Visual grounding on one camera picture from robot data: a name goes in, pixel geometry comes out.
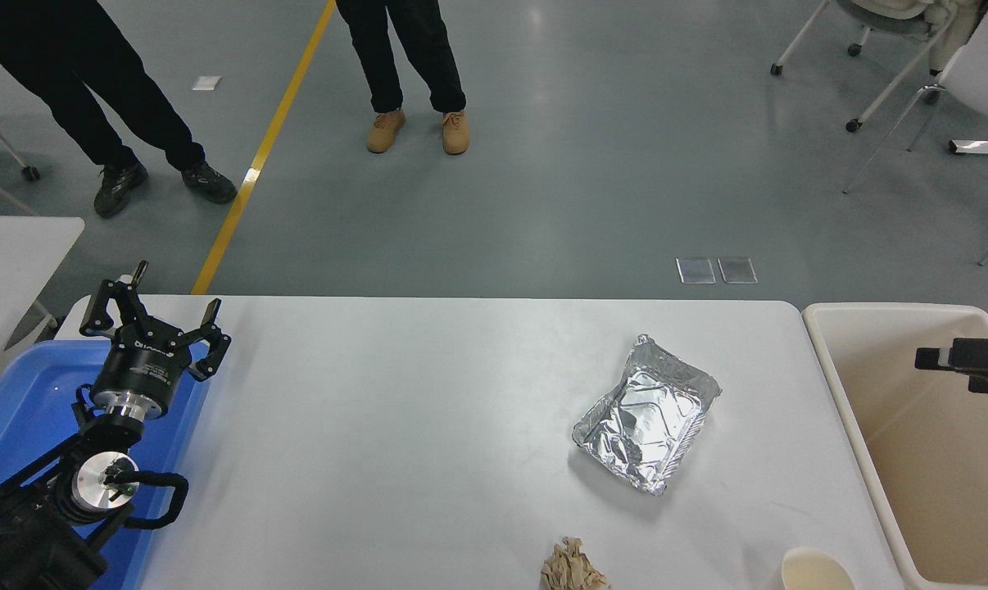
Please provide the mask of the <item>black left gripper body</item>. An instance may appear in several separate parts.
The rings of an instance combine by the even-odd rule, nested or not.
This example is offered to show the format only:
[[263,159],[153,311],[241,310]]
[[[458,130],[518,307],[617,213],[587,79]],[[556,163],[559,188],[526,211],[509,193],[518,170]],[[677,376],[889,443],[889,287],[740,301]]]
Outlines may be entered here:
[[145,329],[125,324],[116,329],[111,351],[94,382],[94,401],[131,392],[153,402],[171,402],[191,361],[186,347],[171,348],[171,341],[180,332],[182,329],[165,324]]

